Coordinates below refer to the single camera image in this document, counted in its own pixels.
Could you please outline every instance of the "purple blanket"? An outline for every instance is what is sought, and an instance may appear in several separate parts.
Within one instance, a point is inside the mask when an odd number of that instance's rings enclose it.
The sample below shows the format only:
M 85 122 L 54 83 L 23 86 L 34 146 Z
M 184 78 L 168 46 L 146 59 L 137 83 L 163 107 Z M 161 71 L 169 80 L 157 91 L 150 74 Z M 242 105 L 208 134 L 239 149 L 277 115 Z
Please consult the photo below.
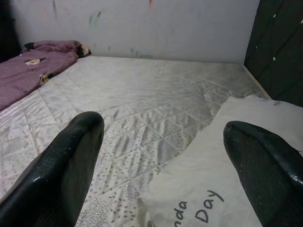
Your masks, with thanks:
M 77 41 L 26 44 L 22 55 L 0 63 L 0 111 L 71 66 L 83 51 Z

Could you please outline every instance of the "pillowcase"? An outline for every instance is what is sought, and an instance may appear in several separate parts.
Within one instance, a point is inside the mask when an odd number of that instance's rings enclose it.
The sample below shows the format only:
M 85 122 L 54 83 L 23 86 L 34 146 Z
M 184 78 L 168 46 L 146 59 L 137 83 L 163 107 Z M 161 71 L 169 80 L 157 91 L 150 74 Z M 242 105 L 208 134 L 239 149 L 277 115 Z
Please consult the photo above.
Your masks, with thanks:
M 230 97 L 213 122 L 138 198 L 141 226 L 262 226 L 224 148 L 223 130 L 229 121 L 260 126 L 303 150 L 303 108 L 255 96 Z

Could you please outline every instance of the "bed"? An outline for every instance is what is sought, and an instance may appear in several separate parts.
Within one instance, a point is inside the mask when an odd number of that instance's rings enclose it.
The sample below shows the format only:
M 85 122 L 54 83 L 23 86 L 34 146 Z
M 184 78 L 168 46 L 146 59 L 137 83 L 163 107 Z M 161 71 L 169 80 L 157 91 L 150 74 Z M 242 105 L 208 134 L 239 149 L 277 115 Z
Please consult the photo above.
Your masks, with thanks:
M 132 227 L 136 198 L 207 126 L 229 96 L 266 93 L 238 64 L 79 59 L 0 112 L 0 197 L 77 114 L 96 111 L 105 136 L 77 227 Z

